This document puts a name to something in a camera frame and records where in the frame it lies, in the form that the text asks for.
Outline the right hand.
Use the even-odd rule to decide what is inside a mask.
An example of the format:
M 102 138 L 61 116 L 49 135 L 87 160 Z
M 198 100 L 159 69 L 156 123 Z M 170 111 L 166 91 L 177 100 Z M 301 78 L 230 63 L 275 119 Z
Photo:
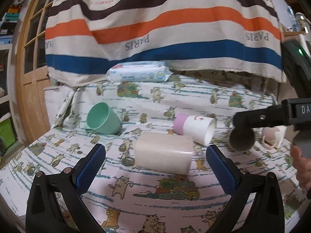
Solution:
M 293 167 L 297 170 L 296 179 L 302 189 L 310 190 L 311 188 L 311 161 L 304 158 L 301 149 L 295 145 L 290 148 L 290 155 L 293 158 Z

